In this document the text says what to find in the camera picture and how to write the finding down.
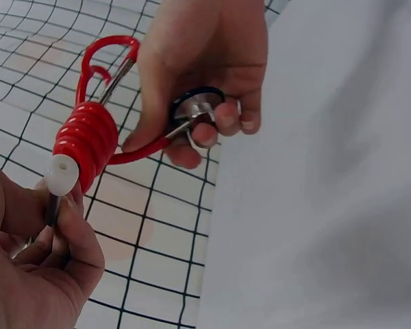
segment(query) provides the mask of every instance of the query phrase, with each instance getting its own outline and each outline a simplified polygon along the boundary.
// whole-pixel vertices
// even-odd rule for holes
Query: red rubber tubing
[[[93,55],[109,45],[125,45],[130,48],[126,59],[137,60],[140,43],[131,36],[108,36],[91,44],[82,59],[75,98],[75,108],[58,131],[53,154],[64,154],[73,158],[79,166],[79,182],[86,193],[107,165],[119,165],[150,156],[169,146],[169,139],[162,137],[141,149],[128,153],[114,154],[118,144],[118,131],[111,114],[96,101],[86,101],[88,82],[95,73],[104,82],[111,81],[111,75],[102,66],[90,65]]]

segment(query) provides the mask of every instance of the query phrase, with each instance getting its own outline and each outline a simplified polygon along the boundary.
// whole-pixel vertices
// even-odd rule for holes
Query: white cloth
[[[262,130],[221,151],[198,329],[411,329],[411,0],[292,0],[269,47]]]

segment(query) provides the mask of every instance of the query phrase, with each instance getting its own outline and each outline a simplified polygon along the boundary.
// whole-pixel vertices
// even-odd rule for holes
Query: white sheet with black grid
[[[70,115],[86,46],[113,34],[142,40],[161,0],[0,0],[0,167],[33,187],[55,134]],[[271,24],[288,0],[265,0]],[[95,64],[113,71],[125,55],[112,46]],[[103,83],[93,78],[87,93]],[[119,144],[141,109],[133,69],[107,105]],[[106,270],[76,327],[195,328],[219,146],[186,171],[155,154],[109,166],[84,198]]]

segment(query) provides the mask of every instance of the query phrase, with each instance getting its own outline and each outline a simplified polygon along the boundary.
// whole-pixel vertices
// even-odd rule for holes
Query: stethoscope chest piece
[[[192,147],[205,149],[204,146],[196,144],[192,138],[192,132],[200,123],[216,126],[214,110],[224,101],[224,93],[211,86],[198,87],[184,93],[171,106],[169,112],[171,126],[175,128],[166,136],[175,137],[183,131]]]

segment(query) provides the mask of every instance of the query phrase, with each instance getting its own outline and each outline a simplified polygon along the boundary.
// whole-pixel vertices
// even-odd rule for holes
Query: skin
[[[201,85],[220,88],[227,101],[215,111],[217,130],[195,128],[196,143],[212,147],[218,134],[255,134],[266,45],[263,0],[164,0],[140,48],[143,109],[123,151],[161,135],[169,104]],[[201,161],[182,138],[165,152],[187,169]],[[54,230],[43,222],[47,196],[42,182],[21,188],[0,171],[0,329],[73,328],[103,274],[101,248],[83,219],[80,186],[62,200]],[[22,250],[29,237],[37,238]]]
[[[218,133],[255,134],[261,124],[266,59],[263,1],[164,0],[138,54],[142,114],[123,151],[134,151],[163,134],[169,104],[190,88],[203,85],[220,88],[227,101],[215,110],[218,130],[198,125],[192,133],[196,143],[212,147]],[[165,153],[174,165],[187,169],[201,162],[185,138]]]
[[[43,223],[47,195],[42,182],[21,188],[0,171],[0,329],[73,328],[103,274],[79,185],[62,200],[55,232]]]

